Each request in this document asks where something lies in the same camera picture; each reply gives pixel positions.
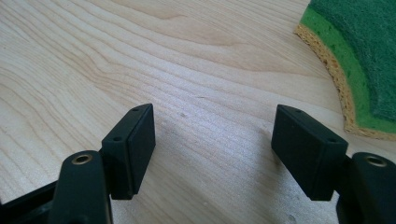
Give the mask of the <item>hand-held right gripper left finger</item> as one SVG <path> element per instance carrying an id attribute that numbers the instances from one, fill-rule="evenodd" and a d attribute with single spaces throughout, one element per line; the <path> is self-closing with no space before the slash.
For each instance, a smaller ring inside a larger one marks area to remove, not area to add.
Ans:
<path id="1" fill-rule="evenodd" d="M 131 200 L 138 193 L 155 146 L 152 104 L 129 110 L 102 140 L 113 200 Z"/>

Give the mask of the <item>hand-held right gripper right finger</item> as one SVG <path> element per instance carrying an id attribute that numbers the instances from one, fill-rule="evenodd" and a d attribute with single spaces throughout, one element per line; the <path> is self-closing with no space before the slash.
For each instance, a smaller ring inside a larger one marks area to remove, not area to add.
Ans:
<path id="1" fill-rule="evenodd" d="M 312 201 L 329 201 L 348 143 L 303 110 L 276 107 L 271 140 L 275 154 Z"/>

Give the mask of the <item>green scouring sponge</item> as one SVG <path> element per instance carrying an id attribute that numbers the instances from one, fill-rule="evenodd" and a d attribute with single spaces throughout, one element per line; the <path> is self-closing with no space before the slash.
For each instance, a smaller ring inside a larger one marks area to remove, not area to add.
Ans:
<path id="1" fill-rule="evenodd" d="M 396 141 L 396 0 L 310 0 L 294 33 L 331 75 L 345 130 Z"/>

